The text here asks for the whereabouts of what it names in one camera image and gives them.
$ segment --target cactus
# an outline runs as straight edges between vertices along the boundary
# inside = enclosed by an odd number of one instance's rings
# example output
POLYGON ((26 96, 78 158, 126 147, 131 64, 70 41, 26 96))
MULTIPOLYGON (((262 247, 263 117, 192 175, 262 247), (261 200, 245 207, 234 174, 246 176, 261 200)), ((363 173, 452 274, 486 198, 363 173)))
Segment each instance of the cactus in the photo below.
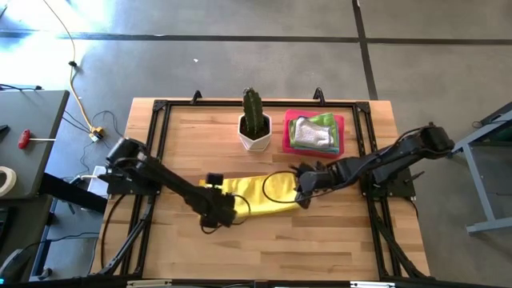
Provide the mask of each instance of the cactus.
POLYGON ((259 93, 245 88, 243 95, 243 113, 246 120, 246 136, 253 140, 260 138, 264 130, 263 106, 259 93))

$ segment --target potted cactus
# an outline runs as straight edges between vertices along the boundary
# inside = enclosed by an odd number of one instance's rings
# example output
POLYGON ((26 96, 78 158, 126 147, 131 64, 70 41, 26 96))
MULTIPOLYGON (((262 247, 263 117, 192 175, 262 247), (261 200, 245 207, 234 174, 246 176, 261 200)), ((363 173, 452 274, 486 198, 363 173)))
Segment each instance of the potted cactus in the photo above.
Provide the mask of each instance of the potted cactus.
POLYGON ((238 136, 247 150, 263 151, 272 135, 272 118, 263 113, 262 99, 254 89, 243 91, 243 113, 238 118, 238 136))

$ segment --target black metal frame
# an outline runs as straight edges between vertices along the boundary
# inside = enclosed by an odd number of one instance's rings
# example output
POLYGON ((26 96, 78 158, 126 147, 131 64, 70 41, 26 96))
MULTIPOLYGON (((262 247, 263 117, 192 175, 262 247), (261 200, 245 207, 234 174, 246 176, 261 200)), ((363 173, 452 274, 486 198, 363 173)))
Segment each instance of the black metal frame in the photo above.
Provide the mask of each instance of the black metal frame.
MULTIPOLYGON (((156 125, 158 120, 158 114, 163 110, 164 119, 160 132, 160 139, 158 140, 157 158, 162 160, 163 150, 166 142, 167 130, 169 127, 170 113, 174 106, 242 106, 242 101, 231 101, 231 100, 210 100, 201 101, 201 92, 196 91, 192 100, 155 100, 153 105, 153 113, 151 115, 150 127, 147 135, 146 144, 151 149, 154 142, 154 133, 156 131, 156 125)), ((314 99, 318 102, 297 102, 297 101, 263 101, 263 105, 267 107, 321 107, 321 108, 349 108, 352 111, 354 117, 354 126, 356 131, 356 139, 358 143, 359 155, 363 156, 366 154, 365 141, 362 133, 362 120, 361 114, 363 114, 366 122, 366 128, 368 130, 368 140, 370 142, 371 151, 377 150, 377 141, 374 132, 374 126, 371 118, 371 110, 369 102, 326 102, 323 92, 320 88, 317 88, 314 93, 314 99)), ((378 281, 380 284, 383 282, 394 283, 396 287, 404 288, 423 288, 423 287, 472 287, 472 288, 483 288, 489 286, 458 283, 458 282, 445 282, 439 281, 435 278, 423 277, 421 273, 413 273, 412 278, 404 278, 401 275, 400 262, 404 263, 405 254, 403 253, 400 246, 394 241, 393 228, 391 225, 390 208, 387 202, 387 196, 375 196, 374 189, 371 186, 371 180, 369 177, 364 177, 360 182, 362 196, 365 197, 368 205, 369 217, 370 217, 370 228, 372 231, 372 238, 374 241, 375 260, 378 269, 378 281), (378 212, 375 208, 375 203, 380 202, 382 207, 382 218, 378 216, 378 212), (386 264, 384 263, 382 244, 380 236, 384 237, 390 246, 390 255, 392 261, 393 274, 389 275, 386 270, 386 264)), ((96 274, 90 275, 86 278, 71 278, 63 280, 53 280, 44 282, 27 282, 20 283, 17 287, 126 287, 128 281, 137 281, 142 279, 142 272, 144 270, 144 264, 146 260, 146 252, 150 235, 151 219, 153 217, 154 209, 147 209, 148 223, 144 226, 142 231, 141 245, 138 252, 137 265, 134 272, 129 274, 128 269, 130 266, 131 252, 134 239, 134 232, 140 231, 140 221, 138 220, 140 209, 142 205, 143 196, 135 196, 134 208, 132 210, 130 229, 128 233, 128 239, 122 245, 122 251, 124 257, 122 260, 121 273, 120 275, 112 274, 96 274)), ((150 196, 148 198, 148 205, 153 205, 156 201, 156 196, 150 196)), ((408 273, 410 271, 417 271, 414 265, 404 265, 404 270, 408 273)), ((253 288, 274 288, 278 286, 286 287, 351 287, 357 286, 357 282, 350 282, 345 280, 340 281, 281 281, 281 280, 233 280, 233 279, 163 279, 162 285, 181 285, 181 286, 217 286, 222 288, 232 284, 241 285, 247 284, 253 288)))
MULTIPOLYGON (((158 140, 158 151, 157 151, 157 158, 162 160, 163 156, 163 147, 165 145, 166 141, 166 133, 167 128, 169 126, 170 121, 170 113, 172 110, 172 107, 174 106, 242 106, 242 100, 232 101, 232 100, 209 100, 209 101, 200 101, 199 99, 202 98, 201 92, 196 91, 194 96, 191 100, 155 100, 153 105, 153 113, 151 115, 150 120, 150 129, 148 131, 147 135, 147 141, 146 144, 151 150, 153 141, 154 141, 154 133, 156 130, 156 123, 158 120, 158 113, 160 110, 163 110, 164 112, 164 119, 162 123, 162 130, 160 133, 160 139, 158 140)), ((318 102, 298 102, 298 101, 263 101, 263 105, 265 107, 321 107, 321 108, 347 108, 351 109, 352 116, 354 118, 354 125, 355 125, 355 131, 356 131, 356 139, 358 143, 358 150, 359 155, 363 156, 366 154, 366 148, 365 148, 365 142, 364 137, 362 133, 362 121, 361 121, 361 113, 364 115, 364 119, 366 122, 366 128, 368 130, 369 135, 369 141, 370 141, 370 148, 371 151, 376 151, 377 148, 377 141, 375 137, 374 132, 374 126, 371 119, 371 109, 370 109, 370 103, 369 102, 326 102, 324 94, 322 92, 322 89, 317 88, 314 92, 313 99, 318 100, 318 102)), ((387 229, 390 230, 392 237, 394 237, 393 234, 393 227, 391 225, 391 216, 390 216, 390 208, 387 202, 386 197, 379 197, 377 199, 374 199, 374 197, 368 197, 371 194, 371 190, 368 186, 369 179, 363 179, 361 181, 361 191, 362 195, 366 196, 367 205, 369 207, 375 205, 375 201, 381 203, 382 206, 382 217, 384 219, 384 223, 387 229)), ((132 211, 131 219, 130 219, 130 226, 128 234, 135 228, 138 220, 138 216, 140 214, 140 209, 142 206, 142 196, 137 195, 135 196, 134 201, 134 208, 132 211)), ((382 252, 382 244, 380 239, 379 231, 375 225, 375 219, 371 218, 370 214, 370 222, 371 222, 371 230, 372 230, 372 238, 374 241, 374 250, 375 250, 375 257, 377 261, 377 268, 378 268, 378 276, 379 278, 383 278, 385 276, 389 276, 386 265, 384 263, 384 256, 382 252)), ((140 251, 138 252, 138 260, 137 265, 134 270, 134 274, 138 276, 142 276, 142 272, 144 269, 144 259, 146 257, 146 250, 147 245, 149 241, 149 230, 150 230, 150 223, 145 228, 142 239, 141 239, 141 246, 140 251)), ((394 255, 394 252, 390 250, 391 252, 391 259, 392 259, 392 267, 393 267, 393 275, 394 276, 401 276, 402 271, 400 269, 400 265, 398 263, 396 255, 394 255)), ((121 274, 128 274, 128 267, 130 266, 130 258, 131 258, 131 251, 129 251, 126 256, 124 257, 122 261, 121 266, 121 274)))

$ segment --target yellow cable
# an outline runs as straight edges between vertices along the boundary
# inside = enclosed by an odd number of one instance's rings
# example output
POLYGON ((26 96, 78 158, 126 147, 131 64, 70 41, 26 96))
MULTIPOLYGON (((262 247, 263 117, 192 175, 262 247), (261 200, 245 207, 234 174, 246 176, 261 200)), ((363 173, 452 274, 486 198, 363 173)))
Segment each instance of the yellow cable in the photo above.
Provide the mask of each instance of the yellow cable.
MULTIPOLYGON (((66 30, 67 35, 70 37, 71 44, 73 45, 73 62, 75 62, 75 59, 76 59, 76 48, 74 47, 74 41, 73 41, 73 37, 71 37, 71 33, 68 31, 66 25, 64 25, 64 22, 60 19, 60 17, 57 15, 57 13, 55 13, 55 11, 51 8, 50 4, 48 4, 48 2, 46 0, 42 0, 42 1, 48 6, 50 11, 55 15, 55 17, 58 19, 58 21, 62 24, 62 27, 64 27, 64 30, 66 30)), ((71 67, 71 72, 70 72, 71 92, 72 92, 72 94, 74 96, 74 99, 77 101, 78 106, 80 107, 80 112, 82 112, 82 116, 86 120, 86 123, 87 123, 87 125, 89 127, 89 130, 92 132, 94 127, 90 123, 90 121, 89 121, 89 119, 87 117, 86 111, 83 109, 82 102, 78 98, 77 92, 74 90, 74 87, 73 87, 73 69, 74 68, 71 67)))

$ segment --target gray floor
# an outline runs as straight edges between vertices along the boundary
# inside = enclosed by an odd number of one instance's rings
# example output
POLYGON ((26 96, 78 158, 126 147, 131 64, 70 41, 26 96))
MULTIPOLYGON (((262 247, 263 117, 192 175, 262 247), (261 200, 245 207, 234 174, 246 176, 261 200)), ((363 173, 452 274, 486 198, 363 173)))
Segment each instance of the gray floor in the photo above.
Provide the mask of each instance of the gray floor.
MULTIPOLYGON (((62 28, 44 6, 15 0, 0 29, 62 28)), ((350 0, 151 0, 49 1, 73 31, 123 34, 357 36, 350 0)), ((373 38, 512 38, 509 0, 360 0, 366 35, 373 38)), ((46 36, 0 38, 2 82, 66 89, 68 40, 46 36)), ((76 41, 82 72, 75 87, 89 115, 112 110, 124 130, 133 97, 236 97, 254 86, 269 98, 309 98, 323 88, 328 98, 368 99, 357 43, 76 41)), ((512 46, 369 45, 379 99, 392 101, 400 131, 429 121, 454 140, 471 123, 509 102, 512 46)), ((67 110, 79 116, 72 100, 67 110)), ((116 136, 109 116, 97 117, 116 136)), ((63 122, 48 165, 60 177, 84 170, 79 163, 87 136, 63 122)), ((90 146, 85 163, 103 164, 108 148, 90 146)), ((510 286, 512 230, 467 235, 465 225, 484 220, 464 161, 423 161, 414 171, 420 226, 433 276, 452 281, 510 286)), ((101 215, 63 217, 56 235, 98 229, 101 215)), ((56 277, 85 274, 93 243, 52 248, 56 277), (71 265, 56 255, 76 259, 71 265)))

